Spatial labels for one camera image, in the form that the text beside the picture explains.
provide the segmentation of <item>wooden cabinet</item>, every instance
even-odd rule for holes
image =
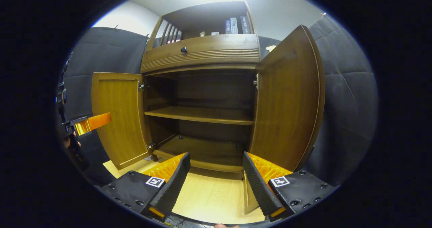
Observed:
[[[242,172],[244,151],[290,171],[301,167],[323,114],[321,57],[302,25],[261,62],[256,34],[199,37],[201,31],[225,32],[225,19],[241,15],[251,18],[245,2],[197,5],[162,16],[141,74],[93,75],[93,113],[112,116],[98,134],[117,168],[150,154],[170,158],[189,152],[192,166]],[[163,20],[168,24],[157,43]],[[182,31],[179,41],[176,31]]]

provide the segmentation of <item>white book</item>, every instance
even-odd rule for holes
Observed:
[[[231,34],[238,34],[239,31],[237,29],[237,18],[230,18],[231,20]]]

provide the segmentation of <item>human hand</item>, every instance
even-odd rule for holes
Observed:
[[[228,228],[228,227],[224,224],[217,224],[217,225],[215,225],[214,228]],[[240,228],[240,226],[236,225],[236,226],[233,226],[231,228]]]
[[[71,145],[71,139],[70,139],[69,137],[67,137],[67,138],[64,140],[64,146],[65,146],[66,148],[69,148],[70,145]]]

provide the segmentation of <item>ceiling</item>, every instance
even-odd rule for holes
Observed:
[[[201,3],[230,0],[131,0],[161,16]],[[246,0],[260,36],[283,40],[298,25],[310,27],[322,17],[322,11],[310,0]]]

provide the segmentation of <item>cabinet door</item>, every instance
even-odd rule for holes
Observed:
[[[250,153],[289,171],[308,158],[321,124],[325,83],[315,41],[298,26],[258,65]]]
[[[93,74],[93,114],[111,113],[111,122],[98,128],[98,135],[118,170],[151,154],[145,147],[151,140],[144,122],[144,90],[138,90],[139,81],[141,74]]]

